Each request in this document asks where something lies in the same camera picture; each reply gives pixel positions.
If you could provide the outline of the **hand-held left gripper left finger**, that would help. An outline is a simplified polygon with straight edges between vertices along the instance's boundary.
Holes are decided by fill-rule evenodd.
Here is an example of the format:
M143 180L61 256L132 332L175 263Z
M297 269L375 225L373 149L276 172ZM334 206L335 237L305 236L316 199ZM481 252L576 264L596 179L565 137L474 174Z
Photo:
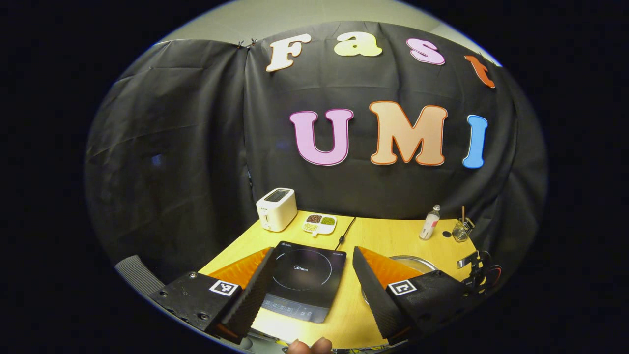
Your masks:
M266 247L208 275L189 271L149 298L196 329L240 344L273 279L273 251Z

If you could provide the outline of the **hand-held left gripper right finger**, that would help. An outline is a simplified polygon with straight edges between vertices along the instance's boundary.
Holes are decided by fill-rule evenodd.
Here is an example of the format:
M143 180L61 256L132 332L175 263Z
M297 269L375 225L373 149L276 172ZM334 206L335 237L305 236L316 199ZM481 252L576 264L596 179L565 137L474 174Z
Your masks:
M367 248L353 249L359 279L382 338L393 345L438 331L473 307L473 291L447 273L421 274Z

